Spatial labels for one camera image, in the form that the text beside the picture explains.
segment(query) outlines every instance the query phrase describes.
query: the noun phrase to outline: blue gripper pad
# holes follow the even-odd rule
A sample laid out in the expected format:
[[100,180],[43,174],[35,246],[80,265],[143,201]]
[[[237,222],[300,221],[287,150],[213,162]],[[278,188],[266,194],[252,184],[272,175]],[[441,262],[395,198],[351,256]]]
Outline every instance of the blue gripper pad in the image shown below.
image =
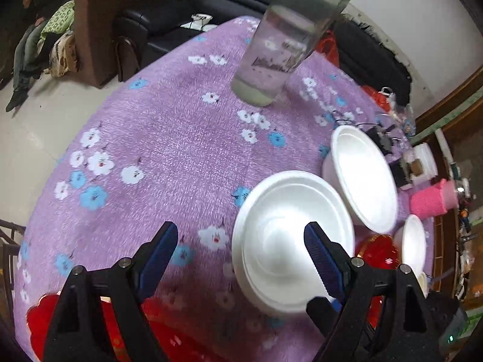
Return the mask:
[[320,279],[328,294],[343,303],[345,301],[344,282],[342,273],[330,255],[327,247],[322,243],[313,227],[305,226],[303,239],[305,248],[319,273]]
[[139,273],[137,296],[140,301],[153,296],[177,245],[178,229],[174,223],[170,223]]

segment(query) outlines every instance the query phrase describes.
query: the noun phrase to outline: beige tiled floor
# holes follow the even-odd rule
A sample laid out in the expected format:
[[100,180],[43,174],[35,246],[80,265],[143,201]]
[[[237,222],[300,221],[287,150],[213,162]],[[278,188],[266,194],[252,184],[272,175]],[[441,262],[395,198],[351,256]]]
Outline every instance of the beige tiled floor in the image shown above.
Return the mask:
[[120,85],[114,78],[99,90],[42,75],[15,113],[5,113],[12,82],[0,91],[0,219],[26,225],[57,160]]

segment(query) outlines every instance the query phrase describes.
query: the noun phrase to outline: table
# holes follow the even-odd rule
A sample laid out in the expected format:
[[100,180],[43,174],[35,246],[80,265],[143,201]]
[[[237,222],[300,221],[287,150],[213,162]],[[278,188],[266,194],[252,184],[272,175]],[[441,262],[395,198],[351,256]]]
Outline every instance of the table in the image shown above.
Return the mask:
[[[321,174],[331,110],[356,122],[374,122],[381,111],[317,53],[272,105],[243,103],[229,83],[257,24],[240,17],[148,66],[68,147],[33,211],[16,273],[16,337],[32,358],[29,307],[59,291],[74,265],[110,267],[173,221],[180,241],[155,294],[166,324],[231,361],[312,360],[322,336],[306,315],[270,318],[243,296],[232,227],[245,196],[269,175]],[[409,195],[399,195],[397,226]],[[425,226],[430,271],[432,222]]]

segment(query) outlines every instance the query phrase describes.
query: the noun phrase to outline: white wall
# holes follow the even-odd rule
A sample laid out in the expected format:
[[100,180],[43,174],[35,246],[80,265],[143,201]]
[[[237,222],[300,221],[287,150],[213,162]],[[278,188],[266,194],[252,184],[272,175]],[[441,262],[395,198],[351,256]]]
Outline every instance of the white wall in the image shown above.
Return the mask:
[[[459,0],[352,0],[406,54],[440,101],[483,64],[483,36]],[[431,104],[417,103],[422,114]]]

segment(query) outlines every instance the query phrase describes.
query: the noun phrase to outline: red scalloped dish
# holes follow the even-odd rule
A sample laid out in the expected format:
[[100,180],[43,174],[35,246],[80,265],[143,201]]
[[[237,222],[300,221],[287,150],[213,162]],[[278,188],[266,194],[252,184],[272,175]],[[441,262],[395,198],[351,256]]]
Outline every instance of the red scalloped dish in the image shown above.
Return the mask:
[[[374,268],[396,269],[399,263],[399,252],[387,235],[370,236],[356,248],[357,256]],[[377,327],[382,309],[382,297],[373,297],[367,314],[367,321],[373,328]]]
[[[31,333],[30,344],[39,360],[42,360],[43,357],[43,346],[47,337],[47,330],[58,300],[59,296],[57,294],[45,295],[40,299],[37,306],[31,307],[27,312],[27,326]],[[104,301],[102,301],[101,305],[107,332],[116,358],[120,362],[130,362],[115,320],[112,305]],[[192,338],[160,323],[158,320],[160,319],[161,309],[156,300],[148,299],[141,307],[143,313],[148,318],[151,330],[171,362],[197,362],[200,360],[225,362],[224,359],[209,351]]]

